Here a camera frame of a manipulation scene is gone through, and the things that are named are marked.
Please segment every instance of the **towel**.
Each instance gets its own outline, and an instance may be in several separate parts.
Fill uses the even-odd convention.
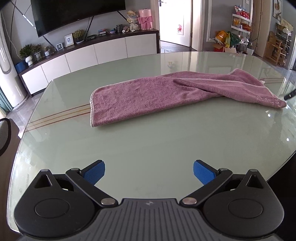
[[[287,105],[258,79],[241,69],[235,69],[229,74],[182,71],[96,89],[90,98],[91,126],[109,124],[219,96],[273,108]]]

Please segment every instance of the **yellow bag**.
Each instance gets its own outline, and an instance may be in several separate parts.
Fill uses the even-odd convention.
[[[224,43],[226,37],[227,37],[227,33],[224,30],[222,30],[216,35],[215,40],[217,40],[217,42]]]
[[[230,34],[227,34],[227,37],[225,39],[224,44],[225,44],[226,48],[229,48],[229,46],[230,46]]]

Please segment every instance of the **blue container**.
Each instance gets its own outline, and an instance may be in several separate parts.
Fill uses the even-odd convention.
[[[22,62],[19,62],[18,64],[15,65],[15,69],[18,74],[23,72],[27,67],[28,67],[28,64],[26,63],[25,60],[23,60]]]

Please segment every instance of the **glass table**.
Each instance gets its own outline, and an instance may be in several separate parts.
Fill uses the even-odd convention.
[[[229,73],[241,68],[275,94],[295,88],[254,56],[178,52],[139,56],[82,69],[50,82],[25,129],[12,170],[8,223],[35,175],[84,168],[101,159],[105,176],[96,184],[116,198],[176,198],[202,186],[193,174],[201,159],[218,169],[245,174],[258,169],[269,179],[296,150],[296,98],[283,109],[212,98],[92,128],[91,93],[98,87],[176,71]]]

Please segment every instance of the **photo frame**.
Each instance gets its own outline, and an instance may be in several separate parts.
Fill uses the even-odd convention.
[[[65,40],[65,47],[69,47],[71,45],[74,45],[73,35],[68,34],[64,37]]]
[[[64,43],[59,43],[56,46],[57,46],[57,50],[61,50],[64,48]]]
[[[274,0],[274,17],[281,21],[281,16],[282,16],[282,1],[281,0]]]

